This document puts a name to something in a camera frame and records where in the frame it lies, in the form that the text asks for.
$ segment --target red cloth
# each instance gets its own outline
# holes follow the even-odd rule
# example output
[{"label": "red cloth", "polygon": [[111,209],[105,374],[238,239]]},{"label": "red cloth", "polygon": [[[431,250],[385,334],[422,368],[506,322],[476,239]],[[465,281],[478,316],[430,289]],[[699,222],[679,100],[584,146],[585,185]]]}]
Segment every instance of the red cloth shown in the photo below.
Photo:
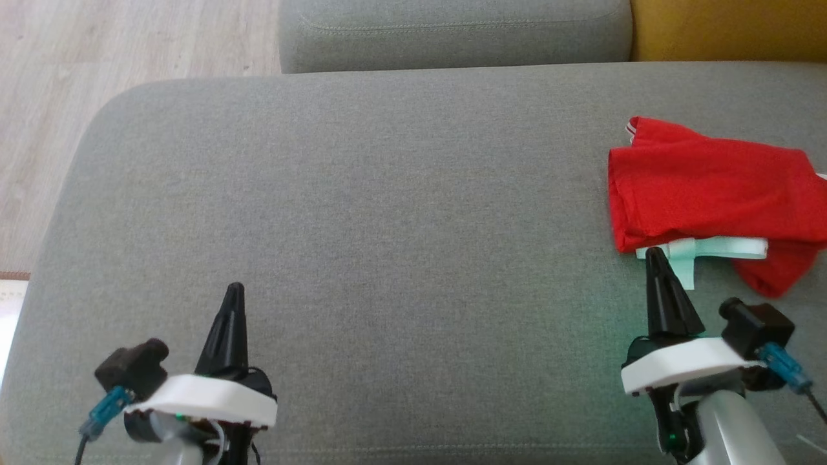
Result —
[{"label": "red cloth", "polygon": [[827,248],[827,180],[800,150],[715,139],[634,117],[631,147],[609,151],[614,242],[634,252],[684,237],[766,237],[766,260],[733,260],[756,291],[779,297]]}]

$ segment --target gray fabric upholstery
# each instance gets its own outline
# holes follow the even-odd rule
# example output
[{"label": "gray fabric upholstery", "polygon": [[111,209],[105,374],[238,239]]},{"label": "gray fabric upholstery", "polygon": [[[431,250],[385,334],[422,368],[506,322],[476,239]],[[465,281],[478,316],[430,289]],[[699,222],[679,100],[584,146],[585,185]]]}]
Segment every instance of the gray fabric upholstery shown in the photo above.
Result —
[{"label": "gray fabric upholstery", "polygon": [[[670,463],[620,364],[643,263],[613,248],[606,156],[644,114],[806,150],[827,66],[624,63],[149,84],[95,118],[50,225],[0,405],[7,465],[70,463],[114,348],[191,372],[226,285],[278,424],[265,463]],[[721,259],[691,292],[763,301]],[[776,302],[827,399],[827,261]],[[750,396],[790,463],[823,425]],[[112,424],[84,463],[143,463]]]},{"label": "gray fabric upholstery", "polygon": [[285,73],[626,61],[628,0],[283,0]]}]

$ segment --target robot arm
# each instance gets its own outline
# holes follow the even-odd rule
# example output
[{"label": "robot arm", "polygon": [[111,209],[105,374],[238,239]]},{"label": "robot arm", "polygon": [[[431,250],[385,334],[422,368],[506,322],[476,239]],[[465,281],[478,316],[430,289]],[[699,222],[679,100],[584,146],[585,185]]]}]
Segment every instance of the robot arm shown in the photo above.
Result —
[{"label": "robot arm", "polygon": [[195,375],[167,377],[160,362],[169,349],[158,339],[113,352],[95,371],[107,396],[80,429],[76,465],[121,411],[132,439],[161,443],[156,463],[246,465],[253,436],[275,426],[278,405],[267,375],[247,363],[244,307],[244,286],[230,284]]},{"label": "robot arm", "polygon": [[653,247],[646,260],[649,334],[629,346],[620,376],[627,394],[652,402],[658,447],[680,464],[784,464],[744,392],[809,388],[783,349],[795,325],[769,304],[730,299],[719,310],[728,320],[721,337],[702,338],[663,252]]}]

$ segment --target black cable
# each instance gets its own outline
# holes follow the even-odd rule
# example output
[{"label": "black cable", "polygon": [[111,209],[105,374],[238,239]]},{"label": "black cable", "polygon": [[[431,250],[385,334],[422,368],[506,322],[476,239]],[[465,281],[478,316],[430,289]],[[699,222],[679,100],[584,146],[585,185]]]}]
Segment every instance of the black cable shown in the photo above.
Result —
[{"label": "black cable", "polygon": [[89,436],[84,434],[80,437],[80,445],[78,446],[78,453],[74,456],[74,465],[80,465],[80,461],[84,459],[84,450],[86,443],[89,442]]},{"label": "black cable", "polygon": [[253,449],[253,453],[256,455],[256,465],[261,465],[261,455],[258,453],[256,443],[250,441],[250,448]]},{"label": "black cable", "polygon": [[819,404],[819,401],[817,401],[815,399],[815,396],[813,395],[813,391],[810,391],[809,389],[805,389],[804,390],[804,395],[807,396],[807,399],[813,405],[813,408],[815,409],[815,411],[818,412],[819,417],[821,417],[821,420],[824,421],[825,424],[827,424],[827,413],[825,413],[825,410],[824,410],[824,408],[821,407],[821,404]]}]

